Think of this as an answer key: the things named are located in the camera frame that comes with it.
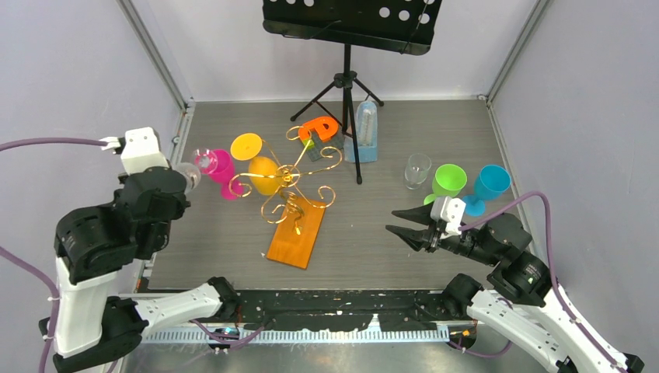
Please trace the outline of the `pink wine glass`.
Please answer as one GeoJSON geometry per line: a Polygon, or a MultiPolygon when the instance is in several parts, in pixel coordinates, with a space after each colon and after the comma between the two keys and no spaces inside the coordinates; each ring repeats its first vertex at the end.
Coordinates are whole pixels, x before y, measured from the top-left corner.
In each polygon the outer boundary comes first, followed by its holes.
{"type": "Polygon", "coordinates": [[[243,192],[237,180],[232,181],[235,167],[230,154],[224,149],[203,150],[197,157],[197,165],[204,175],[221,187],[221,196],[235,200],[243,192]]]}

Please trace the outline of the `clear wine glass front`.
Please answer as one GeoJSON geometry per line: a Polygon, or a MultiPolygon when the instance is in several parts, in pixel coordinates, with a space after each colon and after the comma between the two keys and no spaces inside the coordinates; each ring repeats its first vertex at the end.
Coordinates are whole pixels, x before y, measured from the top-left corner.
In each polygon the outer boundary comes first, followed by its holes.
{"type": "Polygon", "coordinates": [[[427,179],[432,165],[431,159],[421,153],[412,154],[404,170],[404,185],[410,190],[418,189],[427,179]]]}

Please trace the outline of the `green wine glass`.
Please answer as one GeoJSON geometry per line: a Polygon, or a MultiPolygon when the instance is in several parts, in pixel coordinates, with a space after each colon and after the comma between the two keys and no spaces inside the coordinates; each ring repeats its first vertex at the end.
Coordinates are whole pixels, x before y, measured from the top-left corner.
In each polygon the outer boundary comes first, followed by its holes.
{"type": "Polygon", "coordinates": [[[437,197],[456,197],[465,187],[468,176],[456,164],[444,164],[437,168],[432,180],[432,193],[424,198],[424,204],[431,204],[437,197]]]}

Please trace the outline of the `gold wire wine glass rack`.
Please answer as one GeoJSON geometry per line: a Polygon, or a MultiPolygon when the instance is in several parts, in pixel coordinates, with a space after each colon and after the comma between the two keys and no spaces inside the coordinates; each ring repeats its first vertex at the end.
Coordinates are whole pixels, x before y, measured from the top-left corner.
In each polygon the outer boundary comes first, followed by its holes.
{"type": "MultiPolygon", "coordinates": [[[[332,155],[324,155],[323,159],[329,159],[330,166],[313,171],[300,170],[299,163],[310,146],[309,140],[293,163],[281,162],[270,144],[267,149],[270,157],[280,163],[277,175],[281,178],[281,186],[273,196],[267,199],[260,207],[260,216],[268,224],[274,225],[275,231],[265,257],[273,262],[281,263],[290,267],[305,270],[314,250],[325,211],[334,204],[336,200],[335,190],[328,185],[318,188],[318,200],[311,200],[304,195],[299,183],[304,178],[330,171],[343,161],[342,151],[336,150],[332,155]]],[[[251,186],[246,173],[237,173],[232,181],[237,180],[243,188],[238,198],[248,197],[256,188],[251,186]]]]}

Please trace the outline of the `clear wine glass back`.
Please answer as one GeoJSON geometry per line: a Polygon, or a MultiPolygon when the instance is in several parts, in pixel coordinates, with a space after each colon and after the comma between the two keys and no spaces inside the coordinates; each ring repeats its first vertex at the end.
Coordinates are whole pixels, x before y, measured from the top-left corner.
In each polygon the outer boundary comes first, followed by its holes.
{"type": "Polygon", "coordinates": [[[196,189],[203,175],[214,172],[218,166],[218,157],[209,148],[195,149],[189,162],[179,162],[173,169],[177,171],[186,181],[185,194],[196,189]]]}

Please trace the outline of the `orange wine glass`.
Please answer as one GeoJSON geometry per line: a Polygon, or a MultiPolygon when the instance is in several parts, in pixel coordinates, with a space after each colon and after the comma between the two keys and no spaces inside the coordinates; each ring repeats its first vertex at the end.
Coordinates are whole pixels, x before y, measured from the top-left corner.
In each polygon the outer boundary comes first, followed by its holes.
{"type": "Polygon", "coordinates": [[[281,186],[277,175],[280,163],[274,157],[260,155],[267,143],[255,133],[241,134],[235,138],[230,147],[234,160],[249,161],[248,178],[251,186],[264,196],[273,196],[281,186]]]}

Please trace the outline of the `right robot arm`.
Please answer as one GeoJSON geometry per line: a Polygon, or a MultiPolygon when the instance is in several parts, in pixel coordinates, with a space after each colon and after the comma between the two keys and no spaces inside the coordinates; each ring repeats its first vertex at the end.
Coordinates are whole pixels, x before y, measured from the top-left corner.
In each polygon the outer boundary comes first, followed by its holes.
{"type": "Polygon", "coordinates": [[[387,225],[411,249],[446,250],[492,267],[488,291],[467,274],[457,274],[441,293],[454,319],[484,322],[520,347],[548,372],[641,372],[645,364],[608,343],[576,310],[550,267],[527,250],[532,241],[512,214],[500,213],[480,228],[462,222],[465,204],[439,197],[432,204],[393,215],[422,230],[387,225]]]}

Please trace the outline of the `clear wine glass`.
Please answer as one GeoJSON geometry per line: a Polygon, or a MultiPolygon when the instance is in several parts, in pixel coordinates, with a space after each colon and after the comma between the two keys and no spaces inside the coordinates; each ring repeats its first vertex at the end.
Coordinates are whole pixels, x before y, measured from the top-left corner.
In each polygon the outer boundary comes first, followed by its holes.
{"type": "Polygon", "coordinates": [[[218,166],[218,157],[209,148],[195,149],[189,162],[179,162],[173,169],[177,171],[186,181],[185,194],[196,189],[203,175],[214,172],[218,166]]]}
{"type": "Polygon", "coordinates": [[[410,190],[418,189],[427,179],[432,165],[431,159],[421,153],[412,154],[404,170],[404,185],[410,190]]]}

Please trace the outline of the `blue wine glass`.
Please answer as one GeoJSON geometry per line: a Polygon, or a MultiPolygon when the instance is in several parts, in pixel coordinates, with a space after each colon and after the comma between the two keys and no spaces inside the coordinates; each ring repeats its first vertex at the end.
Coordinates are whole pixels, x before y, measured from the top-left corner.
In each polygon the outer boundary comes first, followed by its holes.
{"type": "Polygon", "coordinates": [[[465,214],[479,217],[486,211],[486,202],[495,200],[511,186],[511,176],[499,165],[484,166],[473,184],[473,193],[462,198],[465,214]]]}

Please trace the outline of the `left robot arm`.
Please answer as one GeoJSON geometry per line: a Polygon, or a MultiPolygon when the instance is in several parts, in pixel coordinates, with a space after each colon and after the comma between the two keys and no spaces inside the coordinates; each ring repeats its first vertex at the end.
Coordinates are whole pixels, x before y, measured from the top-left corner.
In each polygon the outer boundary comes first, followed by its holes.
{"type": "Polygon", "coordinates": [[[124,177],[111,202],[75,209],[58,222],[57,371],[99,368],[126,356],[161,329],[211,317],[227,322],[237,315],[239,296],[223,277],[146,301],[110,294],[124,266],[166,248],[172,222],[190,205],[187,189],[182,173],[154,166],[124,177]]]}

